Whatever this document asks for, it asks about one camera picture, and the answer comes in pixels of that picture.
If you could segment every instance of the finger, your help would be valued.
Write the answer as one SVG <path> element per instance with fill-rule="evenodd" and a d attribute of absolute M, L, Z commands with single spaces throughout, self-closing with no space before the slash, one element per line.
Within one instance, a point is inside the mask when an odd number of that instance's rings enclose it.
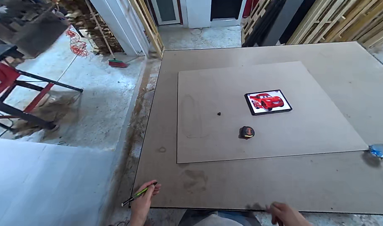
<path fill-rule="evenodd" d="M 137 192 L 140 192 L 141 190 L 143 190 L 144 188 L 150 186 L 151 184 L 155 183 L 157 180 L 152 180 L 152 181 L 149 181 L 149 182 L 145 182 L 137 191 Z"/>
<path fill-rule="evenodd" d="M 277 224 L 277 218 L 275 217 L 275 215 L 271 215 L 271 223 L 273 225 L 276 225 Z"/>
<path fill-rule="evenodd" d="M 162 184 L 155 185 L 155 190 L 159 190 L 161 188 Z"/>
<path fill-rule="evenodd" d="M 270 206 L 270 211 L 271 211 L 271 214 L 275 215 L 275 216 L 280 216 L 282 214 L 282 211 L 277 208 L 274 203 L 271 204 Z"/>
<path fill-rule="evenodd" d="M 151 197 L 153 196 L 153 192 L 154 192 L 154 185 L 150 185 L 148 187 L 148 190 L 145 192 L 144 197 L 151 199 Z"/>
<path fill-rule="evenodd" d="M 277 218 L 277 222 L 278 222 L 278 226 L 284 226 L 284 223 L 279 218 Z"/>
<path fill-rule="evenodd" d="M 288 205 L 285 204 L 285 203 L 280 203 L 280 202 L 273 202 L 272 203 L 276 208 L 278 208 L 279 210 L 285 210 Z"/>

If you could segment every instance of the red cartoon car image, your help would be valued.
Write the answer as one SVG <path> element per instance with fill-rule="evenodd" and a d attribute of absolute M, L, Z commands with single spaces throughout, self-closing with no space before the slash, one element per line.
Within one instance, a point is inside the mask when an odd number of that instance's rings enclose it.
<path fill-rule="evenodd" d="M 250 96 L 250 99 L 256 109 L 262 108 L 270 111 L 275 107 L 284 106 L 284 102 L 279 96 L 270 96 L 267 93 L 259 93 L 256 96 Z"/>

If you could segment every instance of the cardboard sheet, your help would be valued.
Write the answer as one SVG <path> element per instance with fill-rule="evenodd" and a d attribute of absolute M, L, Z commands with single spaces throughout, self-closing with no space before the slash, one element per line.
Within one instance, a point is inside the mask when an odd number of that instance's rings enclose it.
<path fill-rule="evenodd" d="M 278 89 L 293 110 L 253 116 L 244 94 Z M 177 163 L 368 149 L 301 62 L 180 71 L 177 101 Z M 240 139 L 243 126 L 255 136 Z"/>
<path fill-rule="evenodd" d="M 383 161 L 362 152 L 176 163 L 179 71 L 301 61 L 366 144 L 383 143 L 383 65 L 356 42 L 165 51 L 133 190 L 152 207 L 383 214 Z"/>

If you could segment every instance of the wooden slats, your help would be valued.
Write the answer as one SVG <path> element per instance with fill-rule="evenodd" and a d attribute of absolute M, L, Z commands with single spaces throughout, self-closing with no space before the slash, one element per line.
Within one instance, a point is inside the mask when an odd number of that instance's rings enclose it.
<path fill-rule="evenodd" d="M 155 23 L 153 19 L 151 18 L 151 15 L 148 11 L 146 4 L 144 3 L 143 0 L 129 0 L 129 1 L 132 4 L 135 12 L 139 16 L 150 42 L 153 44 L 155 50 L 157 51 L 157 54 L 162 59 L 162 55 L 165 49 L 164 44 L 158 33 L 157 27 L 155 26 Z"/>
<path fill-rule="evenodd" d="M 246 23 L 242 27 L 240 34 L 242 38 L 242 44 L 246 41 L 247 37 L 253 32 L 254 25 L 256 22 L 263 17 L 265 8 L 271 0 L 259 0 L 254 9 L 251 11 Z"/>
<path fill-rule="evenodd" d="M 317 0 L 287 44 L 383 43 L 383 0 Z"/>

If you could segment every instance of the broom handle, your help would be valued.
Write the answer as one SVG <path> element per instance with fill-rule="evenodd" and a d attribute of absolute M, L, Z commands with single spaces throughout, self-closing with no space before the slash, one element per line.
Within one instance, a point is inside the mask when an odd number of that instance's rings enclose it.
<path fill-rule="evenodd" d="M 91 12 L 92 17 L 94 18 L 95 23 L 97 23 L 98 29 L 99 29 L 99 31 L 101 32 L 102 37 L 103 37 L 104 40 L 105 40 L 106 46 L 108 46 L 109 52 L 111 52 L 112 57 L 115 59 L 114 53 L 112 52 L 112 49 L 111 49 L 111 47 L 109 46 L 108 41 L 107 41 L 106 38 L 105 38 L 104 32 L 102 31 L 102 28 L 101 28 L 101 26 L 99 25 L 98 20 L 97 20 L 97 18 L 95 17 L 94 12 L 92 11 L 92 8 L 91 8 L 91 6 L 90 6 L 90 3 L 88 2 L 88 0 L 84 0 L 84 1 L 85 1 L 85 3 L 87 4 L 87 6 L 88 6 L 88 8 L 89 8 L 89 10 L 90 10 L 90 12 Z"/>

